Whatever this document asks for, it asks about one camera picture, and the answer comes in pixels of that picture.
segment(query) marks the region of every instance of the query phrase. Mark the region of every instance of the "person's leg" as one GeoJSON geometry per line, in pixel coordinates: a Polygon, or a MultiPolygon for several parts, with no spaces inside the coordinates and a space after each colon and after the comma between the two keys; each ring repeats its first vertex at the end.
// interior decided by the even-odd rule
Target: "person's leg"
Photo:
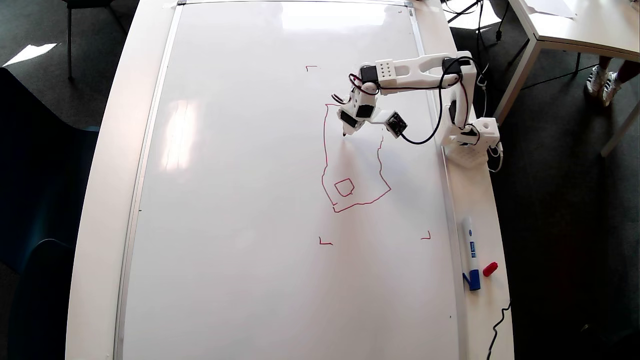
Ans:
{"type": "Polygon", "coordinates": [[[616,78],[620,83],[626,83],[640,73],[640,63],[625,60],[616,74],[616,78]]]}
{"type": "Polygon", "coordinates": [[[600,96],[604,82],[607,79],[607,68],[610,62],[611,58],[601,56],[600,59],[598,59],[598,65],[591,69],[591,74],[587,78],[587,83],[584,85],[585,92],[590,96],[600,96]]]}
{"type": "Polygon", "coordinates": [[[599,66],[602,70],[606,71],[606,70],[607,70],[607,68],[609,67],[609,63],[611,62],[611,59],[613,59],[613,58],[608,58],[608,57],[606,57],[606,56],[601,56],[601,57],[598,59],[598,66],[599,66]]]}
{"type": "Polygon", "coordinates": [[[608,106],[622,84],[634,78],[640,73],[640,63],[625,60],[618,72],[610,71],[602,87],[602,104],[608,106]]]}

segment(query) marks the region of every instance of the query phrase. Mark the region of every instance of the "chair leg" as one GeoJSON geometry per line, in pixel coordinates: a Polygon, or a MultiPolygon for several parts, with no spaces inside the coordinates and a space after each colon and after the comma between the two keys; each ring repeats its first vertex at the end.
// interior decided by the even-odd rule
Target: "chair leg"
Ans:
{"type": "Polygon", "coordinates": [[[71,9],[67,9],[67,69],[68,78],[71,80],[71,9]]]}
{"type": "Polygon", "coordinates": [[[124,25],[122,25],[122,22],[120,22],[120,19],[118,18],[118,15],[116,15],[116,12],[113,11],[113,8],[111,7],[111,5],[107,5],[106,8],[107,8],[107,10],[109,10],[109,13],[111,13],[113,18],[116,19],[116,22],[118,23],[118,26],[120,26],[120,30],[122,30],[122,32],[126,35],[127,34],[127,30],[124,28],[124,25]]]}
{"type": "Polygon", "coordinates": [[[574,75],[578,73],[578,69],[580,68],[580,56],[582,56],[582,53],[578,53],[578,58],[575,60],[575,70],[573,70],[574,75]]]}

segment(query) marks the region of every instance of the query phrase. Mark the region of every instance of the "whiteboard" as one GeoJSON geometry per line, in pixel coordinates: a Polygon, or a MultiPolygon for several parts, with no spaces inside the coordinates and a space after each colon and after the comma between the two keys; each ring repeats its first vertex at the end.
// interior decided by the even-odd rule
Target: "whiteboard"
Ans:
{"type": "MultiPolygon", "coordinates": [[[[135,203],[122,358],[459,358],[440,149],[370,124],[343,137],[329,96],[347,94],[363,62],[419,55],[409,9],[176,12],[135,203]]],[[[418,139],[431,133],[428,99],[379,105],[418,139]]]]}

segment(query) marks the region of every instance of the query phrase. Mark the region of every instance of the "sneaker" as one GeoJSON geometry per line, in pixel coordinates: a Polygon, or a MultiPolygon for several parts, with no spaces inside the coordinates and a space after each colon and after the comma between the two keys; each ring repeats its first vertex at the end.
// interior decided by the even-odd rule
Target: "sneaker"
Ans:
{"type": "Polygon", "coordinates": [[[605,80],[607,79],[607,70],[601,68],[599,65],[596,65],[591,69],[591,74],[587,78],[587,83],[584,85],[584,89],[587,94],[592,97],[600,96],[600,92],[602,91],[602,86],[604,85],[605,80]]]}
{"type": "Polygon", "coordinates": [[[607,80],[602,87],[602,104],[607,107],[611,103],[611,100],[616,95],[616,92],[620,90],[622,83],[618,80],[618,73],[609,71],[607,73],[607,80]]]}

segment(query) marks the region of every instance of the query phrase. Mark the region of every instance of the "paper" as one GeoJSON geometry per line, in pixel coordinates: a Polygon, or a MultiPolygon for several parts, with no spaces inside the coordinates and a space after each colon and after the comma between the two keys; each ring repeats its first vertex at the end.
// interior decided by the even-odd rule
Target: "paper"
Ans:
{"type": "Polygon", "coordinates": [[[539,13],[563,16],[569,19],[575,16],[564,0],[524,0],[524,2],[539,13]]]}

